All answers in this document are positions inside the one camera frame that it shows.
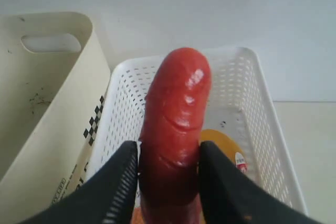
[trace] red and white label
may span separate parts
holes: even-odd
[[[247,173],[247,164],[243,155],[239,152],[236,152],[235,155],[236,167],[242,172]]]

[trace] perforated basket wall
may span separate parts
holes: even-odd
[[[246,48],[204,50],[213,74],[204,127],[223,130],[243,149],[247,175],[271,195],[306,212],[263,74]],[[163,57],[127,60],[111,77],[88,166],[90,178],[125,140],[138,140],[145,95]]]

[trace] bin handle cutout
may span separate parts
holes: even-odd
[[[71,34],[25,35],[21,42],[24,48],[32,53],[81,52],[82,49],[78,39]]]

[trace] black checkered pattern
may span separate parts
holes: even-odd
[[[104,97],[101,96],[100,97],[100,104],[98,106],[96,106],[95,108],[95,115],[94,117],[91,117],[89,120],[90,123],[90,129],[85,129],[84,130],[84,137],[85,139],[89,142],[89,145],[92,146],[93,142],[96,138],[96,133],[98,130],[98,125],[99,125],[99,121],[101,118],[101,113],[103,111],[103,104],[104,104]]]

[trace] plastic storage container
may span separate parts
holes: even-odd
[[[213,74],[203,128],[230,136],[245,153],[247,176],[274,197],[307,213],[256,54],[247,48],[210,49],[203,53]],[[123,141],[138,140],[146,92],[162,59],[131,59],[115,68],[87,178]]]
[[[91,20],[71,12],[1,17],[0,61],[0,222],[17,223],[83,181],[110,69]]]

